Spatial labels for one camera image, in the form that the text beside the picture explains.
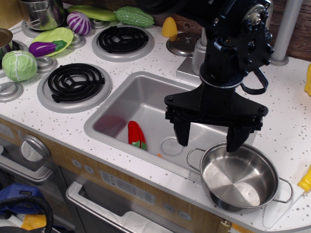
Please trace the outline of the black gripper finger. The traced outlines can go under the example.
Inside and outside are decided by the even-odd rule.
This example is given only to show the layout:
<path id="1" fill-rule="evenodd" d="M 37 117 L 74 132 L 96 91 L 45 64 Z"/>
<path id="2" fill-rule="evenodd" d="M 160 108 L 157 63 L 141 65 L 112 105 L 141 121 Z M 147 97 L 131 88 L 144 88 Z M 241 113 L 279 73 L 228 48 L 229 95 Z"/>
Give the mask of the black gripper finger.
<path id="1" fill-rule="evenodd" d="M 176 139 L 181 146 L 186 147 L 189 141 L 190 134 L 190 122 L 183 120 L 174 121 L 174 132 Z"/>
<path id="2" fill-rule="evenodd" d="M 248 127 L 229 127 L 226 136 L 226 151 L 235 152 L 248 139 L 251 129 Z"/>

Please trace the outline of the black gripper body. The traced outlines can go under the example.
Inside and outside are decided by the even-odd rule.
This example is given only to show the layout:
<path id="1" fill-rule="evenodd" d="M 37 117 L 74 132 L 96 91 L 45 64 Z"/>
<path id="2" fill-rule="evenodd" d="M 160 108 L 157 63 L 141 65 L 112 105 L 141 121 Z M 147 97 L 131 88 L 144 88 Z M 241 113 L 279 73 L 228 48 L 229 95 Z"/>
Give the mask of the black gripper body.
<path id="1" fill-rule="evenodd" d="M 237 86 L 251 95 L 261 95 L 267 90 L 268 81 L 263 73 L 254 70 L 254 74 L 263 86 L 261 89 L 246 87 L 240 74 L 228 75 L 222 82 L 207 70 L 201 70 L 202 83 L 197 88 L 165 97 L 166 119 L 177 131 L 188 131 L 192 122 L 234 130 L 260 130 L 268 108 L 236 93 Z"/>

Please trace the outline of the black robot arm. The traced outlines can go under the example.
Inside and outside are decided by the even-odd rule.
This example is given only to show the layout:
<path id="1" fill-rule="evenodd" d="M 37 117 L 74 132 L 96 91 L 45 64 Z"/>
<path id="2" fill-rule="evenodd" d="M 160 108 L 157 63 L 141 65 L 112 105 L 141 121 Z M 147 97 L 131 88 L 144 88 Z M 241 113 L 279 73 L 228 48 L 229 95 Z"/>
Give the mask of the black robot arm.
<path id="1" fill-rule="evenodd" d="M 177 141 L 188 145 L 191 123 L 228 128 L 226 150 L 236 151 L 268 114 L 264 105 L 236 93 L 249 73 L 262 89 L 245 87 L 260 95 L 267 80 L 260 68 L 270 63 L 273 48 L 266 28 L 268 0 L 138 0 L 137 6 L 156 17 L 178 14 L 205 29 L 207 50 L 200 66 L 201 84 L 192 91 L 168 95 L 165 118 L 174 125 Z"/>

